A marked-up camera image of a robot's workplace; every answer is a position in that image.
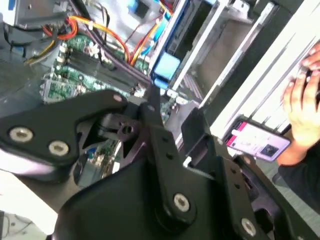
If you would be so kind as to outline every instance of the electronic component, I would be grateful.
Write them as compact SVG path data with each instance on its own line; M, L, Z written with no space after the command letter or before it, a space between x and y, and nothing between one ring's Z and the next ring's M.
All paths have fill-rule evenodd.
M238 119L224 138L226 145L258 159L273 162L291 141L243 119Z

